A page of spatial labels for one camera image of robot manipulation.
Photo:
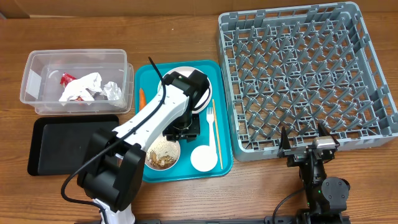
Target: teal tray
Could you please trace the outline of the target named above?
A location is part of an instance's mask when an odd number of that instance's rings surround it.
[[[194,67],[205,73],[210,79],[213,87],[212,99],[215,100],[216,113],[218,120],[218,131],[220,135],[221,153],[223,156],[223,170],[221,170],[220,158],[216,167],[209,172],[199,172],[193,168],[190,156],[194,148],[200,145],[209,144],[209,127],[206,121],[206,110],[199,113],[200,118],[200,135],[196,140],[187,142],[180,140],[181,155],[177,163],[168,170],[156,171],[145,165],[143,181],[150,183],[167,182],[175,180],[187,180],[204,177],[219,177],[226,175],[232,168],[233,156],[231,139],[229,136],[229,124],[226,113],[226,99],[224,94],[224,86],[221,77],[221,70],[217,63],[211,60],[199,60],[192,62],[176,62],[157,64],[161,74],[166,74],[169,70],[181,66]],[[139,111],[139,89],[142,88],[145,93],[146,101],[149,102],[157,93],[157,85],[159,84],[159,77],[151,65],[141,67],[135,76],[134,82],[134,99],[136,106],[136,113]]]

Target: orange carrot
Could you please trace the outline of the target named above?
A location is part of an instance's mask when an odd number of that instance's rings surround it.
[[[139,110],[142,110],[146,104],[147,104],[147,101],[145,100],[144,90],[142,88],[140,88],[139,89]]]

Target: clear plastic bin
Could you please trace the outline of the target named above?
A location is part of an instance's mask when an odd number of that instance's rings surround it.
[[[64,73],[81,78],[93,72],[101,75],[101,88],[109,81],[117,83],[122,91],[122,98],[107,100],[97,93],[94,96],[95,101],[58,101],[64,91],[60,84]],[[22,78],[20,100],[32,105],[37,114],[127,113],[131,109],[133,81],[134,70],[131,64],[127,64],[124,50],[33,51],[29,55]]]

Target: wooden surface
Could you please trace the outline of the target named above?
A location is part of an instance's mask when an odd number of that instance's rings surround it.
[[[45,16],[205,16],[223,12],[305,6],[345,0],[1,0],[10,18]],[[352,0],[361,12],[397,12],[396,0]]]
[[[376,53],[398,102],[398,14],[364,13]],[[96,208],[65,202],[66,176],[32,177],[27,169],[32,127],[39,117],[19,101],[28,54],[45,49],[114,48],[127,52],[137,70],[148,64],[211,59],[216,54],[217,16],[21,19],[0,21],[0,223],[73,223],[98,219]],[[125,122],[134,115],[120,116]],[[397,223],[398,143],[338,152],[325,165],[329,176],[348,180],[353,223]],[[219,178],[146,184],[132,203],[137,218],[262,218],[301,187],[298,168],[285,159],[235,161]],[[73,181],[67,194],[87,197]],[[305,207],[305,196],[289,200],[279,214]]]

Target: red wrapper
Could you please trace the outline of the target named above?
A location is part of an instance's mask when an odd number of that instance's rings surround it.
[[[73,77],[67,73],[64,73],[61,77],[60,84],[65,88],[70,82],[74,81],[75,79],[76,79],[75,77]]]

